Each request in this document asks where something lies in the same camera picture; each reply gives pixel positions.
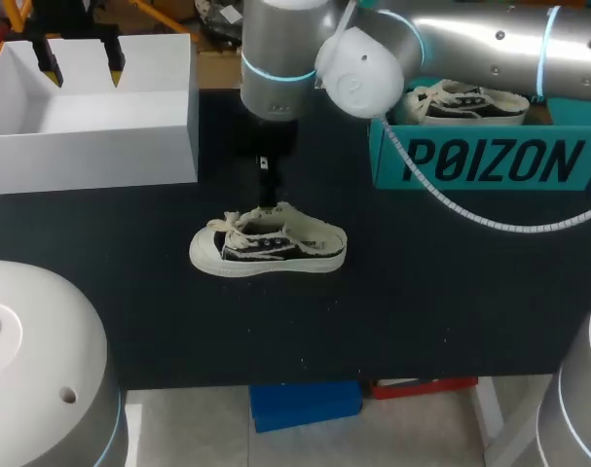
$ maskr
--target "white cardboard box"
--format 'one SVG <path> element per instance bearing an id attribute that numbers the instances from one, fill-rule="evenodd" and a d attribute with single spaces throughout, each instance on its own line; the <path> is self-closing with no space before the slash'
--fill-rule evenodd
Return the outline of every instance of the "white cardboard box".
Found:
<path id="1" fill-rule="evenodd" d="M 0 53 L 0 194 L 197 181 L 188 35 L 120 37 L 117 88 L 100 41 L 49 43 L 61 88 L 39 71 L 31 43 L 6 43 Z"/>

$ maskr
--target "teal box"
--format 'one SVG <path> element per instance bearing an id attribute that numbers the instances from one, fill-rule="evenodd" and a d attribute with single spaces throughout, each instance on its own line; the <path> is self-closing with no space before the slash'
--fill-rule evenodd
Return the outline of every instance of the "teal box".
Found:
<path id="1" fill-rule="evenodd" d="M 584 190 L 591 179 L 591 102 L 548 99 L 541 114 L 552 124 L 393 130 L 439 190 Z M 423 188 L 379 120 L 369 128 L 369 150 L 376 188 Z"/>

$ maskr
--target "black table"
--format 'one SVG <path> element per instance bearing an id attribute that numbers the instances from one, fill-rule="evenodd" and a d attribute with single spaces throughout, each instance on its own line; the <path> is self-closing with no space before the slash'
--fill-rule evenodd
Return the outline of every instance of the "black table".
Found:
<path id="1" fill-rule="evenodd" d="M 468 223 L 421 191 L 371 187 L 366 125 L 319 94 L 285 193 L 349 235 L 342 269 L 224 279 L 189 242 L 253 207 L 235 91 L 201 94 L 201 183 L 0 197 L 0 259 L 50 269 L 98 310 L 129 389 L 553 372 L 591 308 L 591 222 L 536 236 Z M 584 193 L 451 193 L 501 221 L 561 220 Z"/>

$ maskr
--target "blue container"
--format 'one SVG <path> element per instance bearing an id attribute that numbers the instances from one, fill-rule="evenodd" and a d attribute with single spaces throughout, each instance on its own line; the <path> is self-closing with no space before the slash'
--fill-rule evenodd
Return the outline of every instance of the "blue container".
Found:
<path id="1" fill-rule="evenodd" d="M 362 407 L 357 382 L 249 386 L 256 432 L 356 415 Z"/>
<path id="2" fill-rule="evenodd" d="M 398 125 L 393 130 L 439 190 L 584 190 L 591 179 L 591 102 L 548 99 L 546 105 L 553 125 Z M 423 188 L 378 120 L 369 129 L 369 150 L 375 187 Z"/>

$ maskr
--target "canvas sneaker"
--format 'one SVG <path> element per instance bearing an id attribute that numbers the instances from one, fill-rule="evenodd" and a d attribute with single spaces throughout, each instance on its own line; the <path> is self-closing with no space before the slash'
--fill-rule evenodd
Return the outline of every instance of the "canvas sneaker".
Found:
<path id="1" fill-rule="evenodd" d="M 287 202 L 273 209 L 226 212 L 194 236 L 189 256 L 209 274 L 246 277 L 281 270 L 330 272 L 347 253 L 347 235 Z"/>
<path id="2" fill-rule="evenodd" d="M 411 125 L 515 126 L 529 110 L 529 100 L 522 95 L 451 80 L 418 87 L 404 102 Z"/>

